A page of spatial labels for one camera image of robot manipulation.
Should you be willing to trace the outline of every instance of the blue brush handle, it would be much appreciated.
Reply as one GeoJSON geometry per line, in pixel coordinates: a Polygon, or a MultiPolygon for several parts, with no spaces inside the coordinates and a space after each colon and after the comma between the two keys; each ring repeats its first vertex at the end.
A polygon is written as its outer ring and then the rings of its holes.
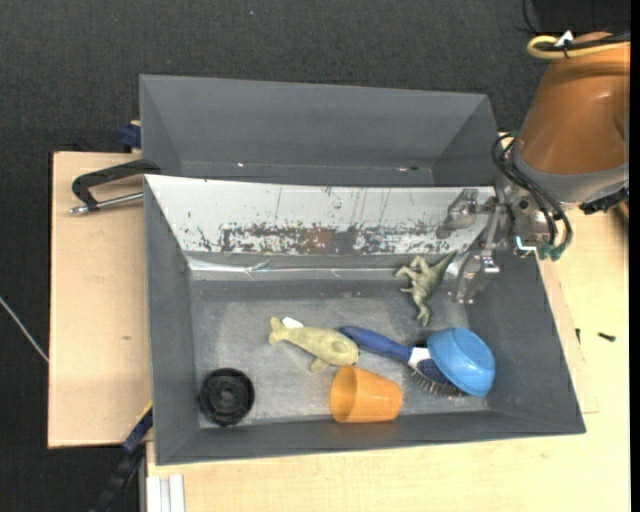
{"type": "Polygon", "coordinates": [[[411,347],[400,345],[377,332],[353,325],[340,328],[340,332],[355,341],[359,347],[370,352],[393,357],[403,363],[408,363],[411,359],[411,351],[413,350],[411,347]]]}

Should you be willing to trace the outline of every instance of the table surface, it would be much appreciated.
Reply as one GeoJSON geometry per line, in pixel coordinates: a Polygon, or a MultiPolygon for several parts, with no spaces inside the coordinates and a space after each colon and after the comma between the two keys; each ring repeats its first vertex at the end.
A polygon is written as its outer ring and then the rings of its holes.
{"type": "MultiPolygon", "coordinates": [[[[151,397],[142,208],[68,212],[75,176],[137,157],[54,157],[51,448],[122,442],[151,397]]],[[[541,271],[586,434],[179,466],[156,466],[149,442],[147,473],[183,474],[190,512],[629,509],[627,230],[614,211],[570,217],[574,243],[541,271]]]]}

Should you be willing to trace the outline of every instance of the blue bowl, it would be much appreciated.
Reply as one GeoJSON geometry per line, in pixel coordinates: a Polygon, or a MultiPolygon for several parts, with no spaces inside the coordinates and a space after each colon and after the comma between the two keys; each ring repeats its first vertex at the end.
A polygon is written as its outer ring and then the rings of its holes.
{"type": "Polygon", "coordinates": [[[456,327],[434,332],[427,339],[438,369],[465,393],[485,396],[496,375],[491,349],[469,329],[456,327]]]}

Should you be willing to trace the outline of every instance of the toy dinosaur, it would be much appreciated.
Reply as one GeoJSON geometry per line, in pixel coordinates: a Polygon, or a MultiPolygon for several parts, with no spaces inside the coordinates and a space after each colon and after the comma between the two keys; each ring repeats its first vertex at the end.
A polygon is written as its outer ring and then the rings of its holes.
{"type": "Polygon", "coordinates": [[[400,291],[411,294],[413,302],[420,309],[418,320],[421,320],[422,325],[425,327],[429,324],[432,314],[427,301],[440,286],[444,273],[456,254],[455,251],[447,254],[432,267],[429,266],[424,258],[416,256],[408,267],[404,265],[395,273],[396,276],[407,276],[411,279],[411,288],[401,288],[400,291]]]}

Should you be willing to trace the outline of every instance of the white wire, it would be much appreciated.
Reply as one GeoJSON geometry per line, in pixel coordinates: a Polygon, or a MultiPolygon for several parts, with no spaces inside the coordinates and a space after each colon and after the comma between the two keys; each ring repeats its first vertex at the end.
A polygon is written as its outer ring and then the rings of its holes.
{"type": "Polygon", "coordinates": [[[527,44],[527,53],[538,59],[565,59],[570,57],[582,57],[584,55],[593,55],[594,53],[604,52],[607,50],[613,50],[615,48],[627,48],[631,47],[630,41],[621,41],[609,44],[603,44],[601,46],[594,46],[593,48],[580,48],[572,50],[569,46],[566,52],[551,52],[541,50],[537,48],[538,43],[555,43],[557,39],[553,36],[538,36],[534,37],[527,44]]]}
{"type": "Polygon", "coordinates": [[[13,310],[9,307],[9,304],[7,304],[4,299],[2,298],[2,295],[0,295],[0,304],[2,304],[4,306],[4,309],[7,310],[7,313],[9,313],[9,315],[11,316],[11,318],[13,318],[15,320],[15,322],[18,324],[18,327],[20,327],[20,329],[22,330],[22,332],[24,333],[24,335],[27,337],[27,339],[29,340],[29,342],[33,345],[33,348],[35,348],[38,351],[38,354],[40,354],[40,356],[42,357],[42,359],[44,359],[47,363],[49,362],[49,357],[47,356],[47,354],[45,353],[44,350],[42,350],[42,348],[40,347],[40,345],[38,344],[38,342],[35,340],[35,338],[33,336],[31,336],[31,334],[29,333],[29,331],[27,331],[27,328],[24,326],[24,324],[20,321],[20,319],[18,318],[18,315],[16,315],[13,310]]]}

